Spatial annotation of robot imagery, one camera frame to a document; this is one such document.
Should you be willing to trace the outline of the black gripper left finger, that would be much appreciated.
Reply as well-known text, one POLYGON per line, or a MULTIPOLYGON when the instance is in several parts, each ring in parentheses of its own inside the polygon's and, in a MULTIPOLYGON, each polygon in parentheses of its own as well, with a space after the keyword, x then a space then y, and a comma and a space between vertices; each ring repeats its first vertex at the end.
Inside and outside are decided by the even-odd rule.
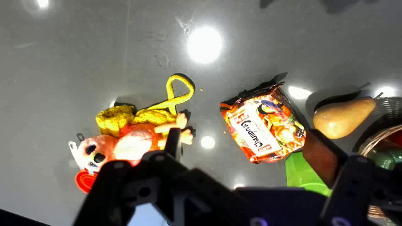
POLYGON ((73 226, 128 226, 141 204, 152 204, 170 226, 234 226, 223 199, 229 189, 176 159, 180 130, 164 150, 146 153, 137 165, 112 160, 102 167, 73 226))

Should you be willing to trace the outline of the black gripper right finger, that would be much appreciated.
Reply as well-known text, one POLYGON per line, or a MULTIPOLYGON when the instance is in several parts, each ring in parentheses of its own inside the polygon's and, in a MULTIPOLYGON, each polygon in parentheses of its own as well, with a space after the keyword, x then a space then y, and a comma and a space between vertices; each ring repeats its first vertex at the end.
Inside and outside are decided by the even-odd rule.
POLYGON ((383 169, 365 155, 344 152, 317 129, 308 132, 302 153, 332 189, 319 226, 383 226, 371 219, 371 206, 401 226, 400 169, 383 169))

